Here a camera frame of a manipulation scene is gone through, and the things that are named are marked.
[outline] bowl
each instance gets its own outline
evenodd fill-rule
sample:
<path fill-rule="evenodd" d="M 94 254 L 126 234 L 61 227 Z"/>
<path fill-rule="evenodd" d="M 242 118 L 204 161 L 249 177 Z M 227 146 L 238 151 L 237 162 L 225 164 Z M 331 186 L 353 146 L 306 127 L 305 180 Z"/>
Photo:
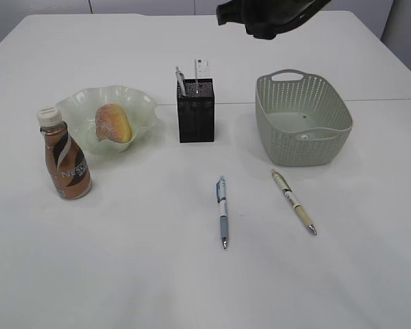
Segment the bowl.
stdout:
<path fill-rule="evenodd" d="M 96 135 L 96 111 L 109 103 L 122 105 L 132 129 L 128 143 L 100 140 Z M 157 103 L 146 93 L 124 86 L 88 88 L 56 104 L 76 143 L 90 154 L 112 154 L 125 151 L 157 121 Z"/>

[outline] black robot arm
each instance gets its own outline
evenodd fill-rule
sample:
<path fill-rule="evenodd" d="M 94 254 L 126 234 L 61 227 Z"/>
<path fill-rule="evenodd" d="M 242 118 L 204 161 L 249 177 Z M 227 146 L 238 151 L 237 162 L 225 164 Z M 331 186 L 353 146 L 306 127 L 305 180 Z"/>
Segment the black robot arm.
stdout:
<path fill-rule="evenodd" d="M 216 9 L 218 24 L 245 25 L 254 38 L 272 40 L 298 28 L 330 0 L 233 0 Z"/>

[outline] basket hole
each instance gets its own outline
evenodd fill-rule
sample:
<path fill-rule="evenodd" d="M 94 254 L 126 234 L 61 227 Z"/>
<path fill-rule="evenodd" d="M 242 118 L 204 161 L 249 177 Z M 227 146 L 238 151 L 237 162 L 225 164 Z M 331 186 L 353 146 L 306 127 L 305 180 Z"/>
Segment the basket hole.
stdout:
<path fill-rule="evenodd" d="M 303 78 L 304 76 L 298 73 L 280 73 L 274 75 L 271 79 L 273 81 L 300 81 Z"/>

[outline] bread roll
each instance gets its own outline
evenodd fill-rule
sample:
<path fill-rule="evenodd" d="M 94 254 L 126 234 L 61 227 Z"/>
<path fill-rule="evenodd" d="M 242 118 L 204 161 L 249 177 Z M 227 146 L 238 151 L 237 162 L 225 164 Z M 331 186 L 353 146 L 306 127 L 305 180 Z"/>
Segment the bread roll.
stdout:
<path fill-rule="evenodd" d="M 96 112 L 96 135 L 116 143 L 128 143 L 132 129 L 125 110 L 119 104 L 106 104 Z"/>

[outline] white bottle cap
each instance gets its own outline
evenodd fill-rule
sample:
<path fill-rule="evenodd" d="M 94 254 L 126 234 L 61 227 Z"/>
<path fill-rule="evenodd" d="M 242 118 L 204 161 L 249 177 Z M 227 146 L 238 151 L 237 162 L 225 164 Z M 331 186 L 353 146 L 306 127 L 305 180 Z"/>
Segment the white bottle cap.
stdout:
<path fill-rule="evenodd" d="M 62 122 L 61 112 L 55 107 L 39 110 L 36 117 L 41 127 L 53 127 Z"/>

